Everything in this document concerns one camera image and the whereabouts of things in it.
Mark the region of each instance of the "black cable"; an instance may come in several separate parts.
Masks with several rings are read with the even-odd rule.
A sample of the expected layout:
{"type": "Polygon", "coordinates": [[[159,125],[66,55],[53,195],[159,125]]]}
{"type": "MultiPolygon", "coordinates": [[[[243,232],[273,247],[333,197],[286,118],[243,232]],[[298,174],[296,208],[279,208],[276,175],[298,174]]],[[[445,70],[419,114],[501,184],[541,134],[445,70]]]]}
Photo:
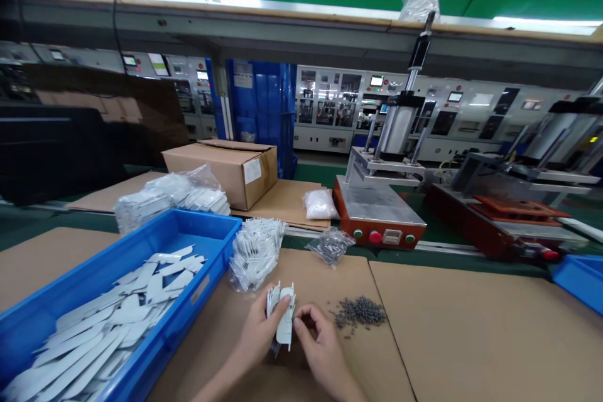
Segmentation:
{"type": "MultiPolygon", "coordinates": [[[[19,11],[19,27],[21,29],[21,39],[29,44],[31,50],[36,55],[36,57],[40,60],[41,64],[52,65],[52,64],[44,61],[44,59],[40,56],[40,54],[38,53],[38,51],[36,50],[36,48],[30,41],[25,40],[25,38],[24,38],[25,37],[25,17],[23,15],[23,0],[17,0],[17,7],[18,7],[18,11],[19,11]]],[[[110,96],[103,96],[103,95],[91,93],[85,89],[82,89],[82,88],[76,86],[75,84],[73,84],[73,82],[71,82],[71,80],[66,80],[66,79],[63,80],[64,82],[66,82],[67,85],[70,85],[71,87],[75,88],[75,90],[82,92],[84,94],[98,97],[100,99],[114,99],[115,97],[123,96],[125,94],[126,86],[128,84],[128,69],[126,68],[126,62],[124,61],[124,55],[122,54],[122,51],[121,51],[121,42],[119,41],[119,34],[117,32],[117,23],[116,23],[117,0],[113,0],[113,6],[111,8],[111,16],[112,16],[112,24],[113,24],[113,35],[115,36],[115,42],[117,45],[117,51],[119,52],[119,59],[121,61],[121,66],[124,69],[124,83],[122,84],[120,93],[113,94],[110,96]]]]}

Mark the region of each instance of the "brown cardboard work surface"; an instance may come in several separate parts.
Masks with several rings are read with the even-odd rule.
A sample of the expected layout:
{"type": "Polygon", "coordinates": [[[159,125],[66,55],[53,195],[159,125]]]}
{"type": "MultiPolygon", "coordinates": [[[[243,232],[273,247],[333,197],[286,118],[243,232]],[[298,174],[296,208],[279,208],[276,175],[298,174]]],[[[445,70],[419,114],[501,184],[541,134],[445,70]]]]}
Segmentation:
{"type": "Polygon", "coordinates": [[[232,210],[231,215],[275,218],[285,221],[291,226],[324,231],[331,226],[331,220],[306,219],[306,208],[302,199],[306,192],[321,188],[324,187],[315,182],[279,179],[251,209],[247,211],[232,210]]]}
{"type": "MultiPolygon", "coordinates": [[[[366,295],[380,303],[379,293],[365,258],[344,256],[332,270],[314,253],[282,249],[268,281],[283,287],[295,284],[296,304],[315,302],[325,312],[335,310],[345,297],[366,295]]],[[[148,402],[189,402],[220,368],[239,337],[256,295],[236,293],[226,277],[220,281],[188,335],[161,375],[148,402]]],[[[349,330],[340,332],[340,336],[349,330]]],[[[351,339],[342,339],[352,373],[371,401],[414,401],[404,365],[387,323],[370,330],[359,328],[351,339]]],[[[295,341],[291,352],[282,348],[255,369],[225,400],[327,401],[295,341]]]]}
{"type": "Polygon", "coordinates": [[[119,234],[58,227],[0,253],[0,312],[119,240],[119,234]]]}
{"type": "Polygon", "coordinates": [[[603,318],[540,278],[371,262],[418,402],[594,402],[603,318]]]}
{"type": "Polygon", "coordinates": [[[125,180],[111,187],[103,188],[98,192],[90,193],[83,198],[65,204],[65,208],[73,210],[86,210],[88,212],[113,213],[113,207],[119,198],[124,195],[131,195],[144,188],[144,184],[149,181],[159,179],[165,176],[164,173],[149,171],[131,179],[125,180]]]}

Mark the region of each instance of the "orange machine base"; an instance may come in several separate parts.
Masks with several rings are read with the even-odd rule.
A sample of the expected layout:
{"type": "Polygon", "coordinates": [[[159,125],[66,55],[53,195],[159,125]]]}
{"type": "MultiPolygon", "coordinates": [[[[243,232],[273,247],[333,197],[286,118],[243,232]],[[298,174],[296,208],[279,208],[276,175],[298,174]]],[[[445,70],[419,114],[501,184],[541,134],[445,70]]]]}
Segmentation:
{"type": "Polygon", "coordinates": [[[348,213],[348,210],[345,206],[344,197],[339,186],[339,181],[335,181],[335,188],[333,190],[333,200],[335,202],[335,206],[339,211],[339,215],[341,216],[340,229],[342,231],[346,231],[350,236],[354,237],[354,231],[362,231],[362,237],[354,237],[356,240],[357,246],[364,247],[377,247],[377,248],[391,248],[391,249],[414,249],[416,244],[423,233],[425,232],[426,225],[417,225],[417,224],[399,224],[399,223],[388,223],[374,220],[359,220],[359,219],[351,219],[348,213]],[[398,244],[387,244],[383,242],[373,243],[370,240],[370,235],[372,232],[377,232],[378,234],[385,237],[386,230],[389,231],[400,231],[401,239],[398,244]],[[411,239],[414,237],[412,242],[407,242],[407,238],[411,239]]]}

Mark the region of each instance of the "blue plastic crate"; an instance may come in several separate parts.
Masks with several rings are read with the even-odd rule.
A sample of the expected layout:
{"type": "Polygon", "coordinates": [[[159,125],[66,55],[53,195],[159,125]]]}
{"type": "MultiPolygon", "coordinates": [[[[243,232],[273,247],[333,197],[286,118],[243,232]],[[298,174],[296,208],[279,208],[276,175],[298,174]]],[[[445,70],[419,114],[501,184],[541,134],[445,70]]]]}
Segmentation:
{"type": "Polygon", "coordinates": [[[154,253],[194,244],[207,261],[101,394],[99,401],[142,401],[224,275],[241,219],[171,210],[0,315],[0,388],[31,367],[59,317],[109,291],[154,253]]]}
{"type": "Polygon", "coordinates": [[[553,281],[603,315],[603,257],[566,256],[553,281]]]}

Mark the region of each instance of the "finger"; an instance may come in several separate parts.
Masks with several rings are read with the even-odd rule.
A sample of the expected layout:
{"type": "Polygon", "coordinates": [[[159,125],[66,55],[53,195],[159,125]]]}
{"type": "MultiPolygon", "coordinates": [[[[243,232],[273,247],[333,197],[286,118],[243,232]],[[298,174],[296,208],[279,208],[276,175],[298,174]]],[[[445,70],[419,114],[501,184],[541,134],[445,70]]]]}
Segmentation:
{"type": "Polygon", "coordinates": [[[277,306],[274,308],[274,311],[268,318],[267,322],[270,322],[271,328],[276,331],[278,327],[278,323],[281,321],[285,313],[287,312],[287,308],[289,307],[289,303],[291,302],[291,296],[285,295],[281,298],[281,301],[278,302],[277,306]]]}
{"type": "Polygon", "coordinates": [[[308,353],[316,344],[314,338],[310,334],[310,331],[306,325],[298,317],[293,319],[293,328],[295,329],[295,333],[301,342],[301,347],[303,348],[304,353],[306,356],[308,356],[308,353]]]}
{"type": "Polygon", "coordinates": [[[320,333],[320,331],[329,324],[329,319],[323,313],[322,309],[320,309],[316,303],[308,303],[307,305],[302,306],[297,310],[294,317],[302,318],[303,316],[310,316],[315,324],[316,333],[320,333]]]}

